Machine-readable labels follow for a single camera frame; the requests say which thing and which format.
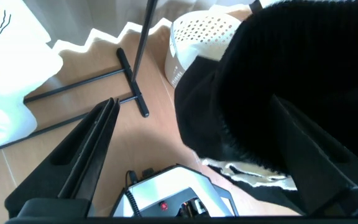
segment wire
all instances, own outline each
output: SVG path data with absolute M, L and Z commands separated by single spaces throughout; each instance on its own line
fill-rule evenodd
M 125 195 L 128 198 L 128 201 L 134 211 L 134 216 L 136 217 L 142 217 L 142 215 L 140 214 L 139 208 L 137 207 L 136 204 L 136 200 L 134 198 L 134 196 L 132 195 L 132 193 L 128 190 L 128 175 L 133 172 L 133 170 L 129 170 L 127 171 L 127 173 L 125 174 Z

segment white curtain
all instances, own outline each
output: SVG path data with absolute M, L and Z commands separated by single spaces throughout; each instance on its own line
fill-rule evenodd
M 254 0 L 159 0 L 152 20 L 154 26 L 161 18 L 174 21 L 181 15 L 208 10 L 212 5 L 233 6 L 250 4 Z M 117 37 L 127 22 L 144 23 L 146 0 L 24 0 L 51 37 L 84 45 L 90 30 L 95 28 Z

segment laundry basket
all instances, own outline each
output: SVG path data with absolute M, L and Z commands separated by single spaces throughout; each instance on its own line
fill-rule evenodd
M 171 85 L 176 87 L 198 55 L 220 60 L 239 25 L 238 19 L 212 11 L 189 12 L 175 20 L 165 60 Z

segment white bag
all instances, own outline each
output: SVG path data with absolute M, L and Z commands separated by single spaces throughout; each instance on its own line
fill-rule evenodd
M 0 145 L 24 138 L 37 127 L 23 99 L 63 65 L 46 45 L 49 41 L 21 0 L 0 0 Z

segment black fur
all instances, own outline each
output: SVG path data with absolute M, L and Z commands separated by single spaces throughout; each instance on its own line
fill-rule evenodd
M 273 5 L 240 25 L 219 64 L 200 61 L 212 63 L 198 59 L 175 90 L 182 140 L 200 157 L 288 173 L 269 122 L 273 94 L 358 155 L 358 1 Z

